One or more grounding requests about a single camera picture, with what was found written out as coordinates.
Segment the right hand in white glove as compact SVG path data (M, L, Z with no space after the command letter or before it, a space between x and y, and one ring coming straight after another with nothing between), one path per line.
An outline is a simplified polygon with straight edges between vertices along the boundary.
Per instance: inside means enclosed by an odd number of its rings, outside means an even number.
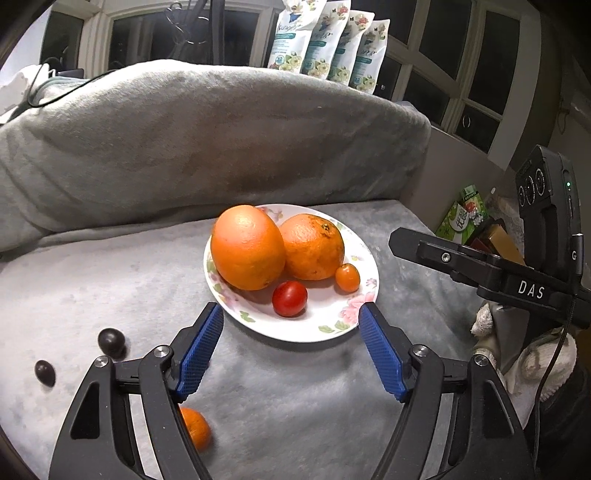
M512 399L526 399L540 389L545 402L573 373L577 345L570 334L560 343L559 328L527 340L528 322L529 313L524 310L483 303L471 327L474 352L491 362Z

